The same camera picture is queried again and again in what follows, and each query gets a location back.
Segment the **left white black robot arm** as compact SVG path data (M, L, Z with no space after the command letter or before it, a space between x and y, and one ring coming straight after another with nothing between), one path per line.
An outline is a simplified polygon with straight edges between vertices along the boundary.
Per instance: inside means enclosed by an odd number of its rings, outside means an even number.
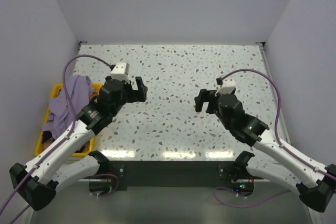
M90 152L78 162L61 168L62 164L84 143L105 127L126 103L145 102L148 88L136 77L137 89L130 81L107 77L96 100L83 107L75 121L57 138L49 150L43 151L25 165L14 164L9 174L14 192L35 211L45 208L57 191L82 178L108 174L108 159L100 152Z

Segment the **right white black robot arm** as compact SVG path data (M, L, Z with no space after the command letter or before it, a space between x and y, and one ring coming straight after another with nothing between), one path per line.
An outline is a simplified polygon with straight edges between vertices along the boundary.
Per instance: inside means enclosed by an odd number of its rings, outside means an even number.
M256 162L250 163L253 155L243 152L234 165L237 177L252 175L273 180L298 193L307 207L325 212L335 194L334 164L317 162L277 138L266 123L244 111L243 104L233 92L220 94L215 90L201 89L194 100L196 112L200 112L204 103L207 103L206 113L216 115L237 141L270 156L278 163L273 168Z

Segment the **purple t shirt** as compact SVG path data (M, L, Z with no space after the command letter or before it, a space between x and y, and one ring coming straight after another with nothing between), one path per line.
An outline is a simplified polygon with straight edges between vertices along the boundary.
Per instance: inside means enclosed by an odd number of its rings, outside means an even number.
M68 84L84 83L92 86L92 82L88 76L74 75L66 80L66 89ZM41 130L50 131L53 138L57 139L71 126L74 116L76 116L84 106L74 105L70 99L69 92L68 95L66 95L64 90L61 89L59 95L49 101L47 122L42 125Z

